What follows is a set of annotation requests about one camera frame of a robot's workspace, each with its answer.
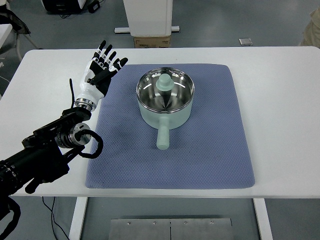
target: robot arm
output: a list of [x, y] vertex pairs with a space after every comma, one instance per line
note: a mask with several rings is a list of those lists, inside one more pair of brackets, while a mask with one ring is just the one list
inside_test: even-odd
[[[10, 210], [17, 213], [0, 235], [0, 240], [14, 230], [19, 219], [17, 215], [20, 215], [19, 206], [17, 210], [17, 204], [9, 195], [14, 194], [30, 180], [25, 191], [32, 194], [39, 184], [52, 183], [67, 174], [68, 163], [77, 155], [96, 158], [102, 152], [102, 138], [83, 122], [90, 119], [91, 112], [95, 110], [99, 100], [106, 96], [111, 78], [128, 61], [127, 58], [116, 59], [112, 64], [116, 52], [107, 57], [112, 46], [109, 45], [102, 53], [105, 45], [106, 41], [103, 41], [84, 71], [80, 84], [81, 93], [75, 101], [76, 107], [64, 110], [60, 118], [35, 130], [33, 135], [22, 141], [22, 151], [0, 161], [0, 220]], [[91, 137], [98, 142], [96, 152], [82, 153]], [[71, 150], [62, 154], [60, 148]]]

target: pot rim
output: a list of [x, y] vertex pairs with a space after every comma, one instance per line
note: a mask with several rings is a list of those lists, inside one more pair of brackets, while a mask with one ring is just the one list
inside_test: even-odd
[[[146, 77], [147, 75], [149, 75], [149, 74], [151, 74], [151, 73], [155, 73], [155, 72], [160, 71], [160, 70], [171, 70], [171, 71], [173, 71], [173, 72], [178, 73], [179, 75], [183, 75], [184, 77], [187, 76], [187, 77], [191, 80], [191, 90], [192, 90], [192, 92], [191, 92], [191, 97], [190, 97], [190, 99], [189, 99], [184, 105], [182, 105], [181, 107], [178, 107], [178, 108], [175, 108], [175, 109], [172, 109], [172, 110], [165, 110], [165, 111], [163, 111], [163, 110], [156, 110], [156, 109], [153, 109], [153, 108], [145, 105], [145, 104], [141, 101], [141, 99], [140, 99], [140, 97], [139, 97], [139, 89], [138, 89], [139, 84], [141, 83], [142, 80], [145, 79], [145, 77]], [[177, 68], [174, 68], [174, 67], [158, 67], [158, 68], [155, 68], [155, 69], [152, 69], [152, 70], [146, 72], [146, 73], [140, 78], [138, 84], [136, 85], [136, 91], [135, 91], [135, 94], [136, 94], [136, 97], [137, 97], [137, 99], [138, 99], [139, 104], [141, 104], [141, 106], [143, 106], [145, 109], [147, 109], [147, 110], [149, 110], [149, 111], [151, 111], [151, 112], [153, 112], [153, 113], [157, 113], [157, 114], [172, 114], [172, 113], [176, 113], [176, 112], [178, 112], [178, 111], [181, 111], [182, 109], [184, 109], [186, 106], [188, 106], [188, 105], [192, 102], [192, 100], [194, 99], [194, 93], [195, 93], [195, 84], [194, 84], [194, 81], [191, 79], [191, 77], [190, 77], [188, 74], [186, 74], [185, 72], [183, 72], [183, 71], [181, 71], [181, 70], [179, 70], [179, 69], [177, 69]]]

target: white table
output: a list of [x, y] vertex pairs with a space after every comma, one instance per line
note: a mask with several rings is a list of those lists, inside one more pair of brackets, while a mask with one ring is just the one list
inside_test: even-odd
[[[21, 151], [25, 137], [59, 118], [70, 107], [69, 78], [73, 79], [77, 95], [83, 70], [94, 51], [33, 50], [25, 55], [0, 101], [1, 159]], [[227, 65], [238, 97], [255, 185], [206, 190], [89, 189], [85, 186], [88, 160], [76, 157], [69, 164], [67, 175], [41, 184], [34, 196], [253, 198], [263, 239], [271, 239], [269, 222], [260, 224], [268, 220], [264, 198], [320, 197], [318, 48], [117, 49], [117, 56], [127, 57], [128, 64]], [[99, 107], [88, 122], [93, 130], [98, 113]], [[27, 194], [22, 188], [15, 195]]]

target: white robotic hand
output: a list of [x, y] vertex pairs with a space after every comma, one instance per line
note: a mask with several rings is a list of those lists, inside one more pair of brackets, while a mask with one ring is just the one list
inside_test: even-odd
[[108, 54], [112, 49], [112, 45], [109, 45], [103, 52], [103, 48], [106, 45], [104, 40], [96, 52], [93, 58], [87, 64], [84, 74], [81, 79], [81, 93], [75, 100], [77, 107], [82, 107], [93, 112], [100, 99], [106, 96], [111, 78], [117, 74], [117, 72], [127, 63], [128, 59], [117, 58], [113, 63], [112, 60], [116, 56], [116, 52]]

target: table leg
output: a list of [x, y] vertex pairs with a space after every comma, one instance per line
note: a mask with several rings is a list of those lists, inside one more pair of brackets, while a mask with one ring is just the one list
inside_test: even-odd
[[79, 196], [76, 198], [76, 203], [73, 212], [72, 223], [70, 227], [69, 239], [80, 240], [82, 227], [86, 214], [88, 197]]
[[273, 240], [265, 199], [254, 198], [253, 203], [261, 240]]

